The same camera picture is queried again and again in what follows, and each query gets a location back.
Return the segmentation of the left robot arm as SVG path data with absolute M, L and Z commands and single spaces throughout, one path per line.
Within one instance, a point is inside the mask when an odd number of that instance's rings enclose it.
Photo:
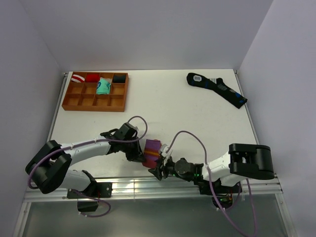
M 35 183 L 33 189 L 40 189 L 43 194 L 65 188 L 76 190 L 84 197 L 93 197 L 100 191 L 95 178 L 86 170 L 71 170 L 70 166 L 117 152 L 123 152 L 128 161 L 144 162 L 137 135 L 136 127 L 126 122 L 90 141 L 62 145 L 51 140 L 31 159 L 25 171 Z

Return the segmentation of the maroon purple striped sock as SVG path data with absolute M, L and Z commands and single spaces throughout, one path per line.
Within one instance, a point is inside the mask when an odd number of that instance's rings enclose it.
M 159 151 L 162 144 L 160 140 L 147 139 L 144 147 L 144 158 L 145 161 L 142 165 L 148 169 L 154 169 L 159 159 Z

